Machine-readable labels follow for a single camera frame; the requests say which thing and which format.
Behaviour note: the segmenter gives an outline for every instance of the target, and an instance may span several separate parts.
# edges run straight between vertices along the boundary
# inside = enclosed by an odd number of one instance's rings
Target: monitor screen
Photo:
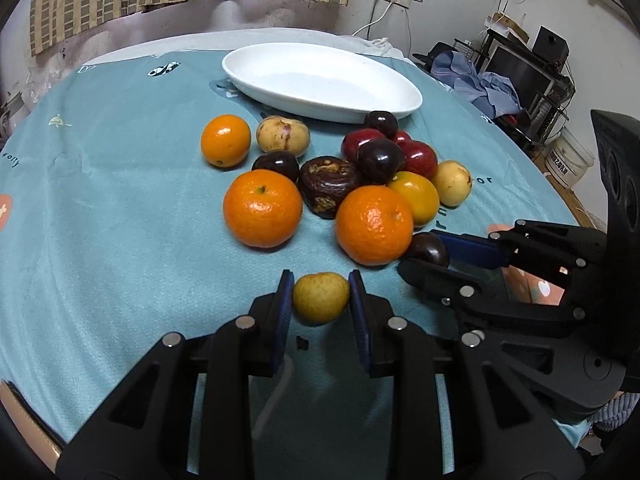
[[[487,72],[494,72],[508,77],[516,89],[520,106],[530,109],[536,98],[536,93],[546,95],[551,85],[551,79],[529,63],[509,52],[502,45],[498,46],[489,65]]]

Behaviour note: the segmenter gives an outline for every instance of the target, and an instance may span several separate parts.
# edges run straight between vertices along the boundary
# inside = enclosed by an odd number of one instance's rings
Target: plate rim
[[[378,63],[377,61],[373,61],[372,59],[369,59],[368,57],[363,56],[362,54],[356,54],[354,52],[349,52],[348,50],[343,50],[341,48],[335,48],[335,47],[332,47],[332,46],[325,46],[325,45],[318,45],[318,44],[315,44],[315,43],[297,43],[297,42],[292,42],[292,41],[282,41],[282,42],[277,42],[277,43],[257,43],[257,44],[252,44],[252,45],[247,45],[247,46],[242,46],[240,48],[236,48],[235,50],[232,50],[231,52],[226,54],[225,57],[223,57],[223,59],[222,59],[222,69],[225,71],[225,73],[229,77],[229,79],[236,79],[242,85],[245,85],[245,86],[247,86],[247,87],[249,87],[252,90],[257,91],[257,92],[264,92],[265,94],[268,94],[268,95],[273,96],[273,97],[285,97],[288,100],[293,100],[293,101],[296,101],[296,102],[299,102],[299,103],[303,103],[303,104],[307,104],[307,105],[322,106],[322,107],[331,108],[333,110],[344,110],[344,111],[348,111],[348,112],[357,112],[357,113],[361,113],[361,114],[368,114],[371,111],[371,110],[365,110],[365,109],[360,109],[360,108],[351,108],[351,107],[344,107],[344,106],[340,106],[340,105],[325,104],[325,103],[321,103],[321,102],[314,101],[314,100],[311,100],[311,99],[300,98],[300,97],[297,97],[295,95],[288,94],[286,92],[274,92],[272,90],[267,90],[267,89],[264,89],[262,87],[258,87],[255,84],[252,84],[252,83],[248,82],[246,79],[236,75],[232,70],[230,70],[228,68],[227,58],[229,58],[229,56],[232,56],[233,54],[235,54],[236,52],[239,52],[241,50],[251,50],[251,49],[260,48],[260,47],[263,47],[263,46],[266,46],[266,45],[269,45],[269,46],[273,46],[273,45],[287,45],[287,46],[299,45],[299,46],[304,46],[306,48],[314,47],[314,48],[318,48],[320,50],[337,50],[338,52],[343,53],[343,54],[347,54],[347,55],[350,55],[350,56],[361,57],[363,59],[372,61],[374,63]],[[415,108],[411,106],[411,107],[402,108],[400,110],[389,110],[389,112],[393,113],[394,115],[395,114],[397,114],[397,115],[404,114],[404,115],[407,116],[409,114],[412,114],[416,110],[418,110],[422,106],[422,104],[424,103],[424,98],[422,97],[422,92],[420,92],[418,87],[412,81],[410,81],[409,78],[407,78],[403,74],[399,73],[398,71],[394,70],[393,68],[391,68],[391,67],[389,67],[389,66],[387,66],[387,65],[385,65],[383,63],[378,63],[378,65],[380,65],[383,68],[383,70],[385,70],[385,69],[386,70],[391,70],[391,72],[393,72],[393,73],[399,75],[400,77],[404,78],[404,80],[407,83],[409,83],[409,85],[411,85],[412,88],[414,88],[416,94],[420,97],[419,103],[417,104],[417,106]]]

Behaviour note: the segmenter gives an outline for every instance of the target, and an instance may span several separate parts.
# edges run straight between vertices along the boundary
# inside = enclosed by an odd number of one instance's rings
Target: dark fruit
[[[300,168],[296,156],[290,152],[265,153],[255,159],[252,170],[271,170],[286,176],[295,182],[298,179]]]
[[[438,170],[438,156],[432,147],[419,140],[405,140],[398,144],[406,157],[405,170],[425,178],[433,178]]]
[[[358,169],[372,184],[388,184],[404,165],[404,153],[389,139],[370,140],[358,150]]]
[[[345,197],[363,184],[356,166],[334,156],[318,156],[300,168],[298,189],[309,209],[333,219]]]
[[[399,130],[398,133],[396,133],[396,136],[391,140],[393,142],[395,142],[396,144],[400,144],[400,142],[405,142],[406,140],[411,140],[411,137],[409,137],[409,134],[407,132]]]
[[[416,233],[402,260],[406,258],[416,258],[430,264],[449,267],[449,250],[433,233]]]
[[[364,125],[382,132],[387,139],[393,139],[398,133],[398,119],[390,112],[370,112],[364,118]]]
[[[385,139],[385,136],[373,128],[365,128],[364,130],[356,130],[344,136],[340,152],[342,156],[349,162],[354,164],[358,160],[358,150],[360,147],[372,139]]]

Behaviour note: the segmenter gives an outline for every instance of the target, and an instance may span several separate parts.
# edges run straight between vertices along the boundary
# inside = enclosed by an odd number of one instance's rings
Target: gray knitted fabric
[[[627,421],[639,399],[640,394],[622,394],[591,415],[588,420],[602,431],[613,431]]]

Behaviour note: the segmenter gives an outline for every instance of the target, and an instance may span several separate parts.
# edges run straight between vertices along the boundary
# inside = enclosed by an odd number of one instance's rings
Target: red fruit
[[[438,156],[431,146],[419,140],[405,140],[398,144],[406,157],[405,171],[433,178],[438,169]]]
[[[358,160],[358,150],[360,147],[373,139],[386,139],[386,137],[373,128],[356,130],[344,136],[342,145],[340,146],[340,152],[346,160],[355,164]]]
[[[398,133],[396,133],[396,136],[391,140],[396,144],[399,144],[400,142],[405,142],[406,140],[412,140],[412,139],[411,137],[409,137],[409,134],[407,132],[400,130]]]

